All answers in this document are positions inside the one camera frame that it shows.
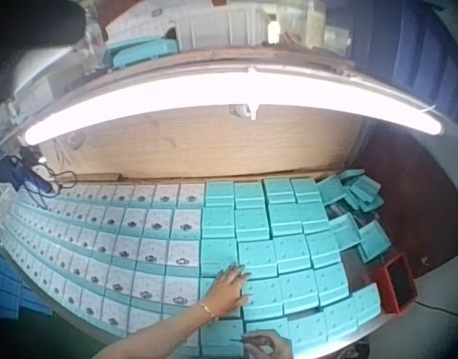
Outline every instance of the woman's hand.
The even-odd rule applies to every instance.
[[[250,273],[242,274],[244,266],[231,264],[221,271],[204,298],[204,303],[218,318],[222,318],[249,301],[248,295],[240,295]]]
[[[244,334],[244,347],[254,359],[293,359],[290,340],[281,337],[277,331],[252,331]],[[270,354],[261,348],[268,346],[272,349]]]

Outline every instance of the curved lamp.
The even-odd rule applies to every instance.
[[[147,112],[210,105],[289,105],[360,114],[431,135],[442,125],[426,106],[396,90],[360,78],[322,71],[295,73],[262,65],[204,73],[175,73],[113,90],[51,114],[25,134],[34,145],[109,120]]]

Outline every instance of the red container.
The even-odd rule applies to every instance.
[[[371,277],[379,287],[380,299],[386,313],[399,316],[417,298],[414,277],[404,253],[384,263]]]

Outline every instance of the cable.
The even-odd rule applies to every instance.
[[[421,302],[419,302],[419,301],[415,301],[414,303],[417,303],[417,304],[420,305],[421,307],[425,307],[425,308],[432,309],[432,310],[438,310],[438,311],[444,312],[444,313],[446,313],[446,314],[451,314],[452,316],[458,316],[458,313],[451,312],[451,311],[446,310],[446,309],[444,309],[444,308],[432,307],[431,305],[424,304],[424,303],[421,303]]]

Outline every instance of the gold bracelet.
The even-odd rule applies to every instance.
[[[209,309],[209,307],[203,301],[200,301],[199,304],[203,307],[203,309],[214,319],[214,322],[217,322],[219,318]]]

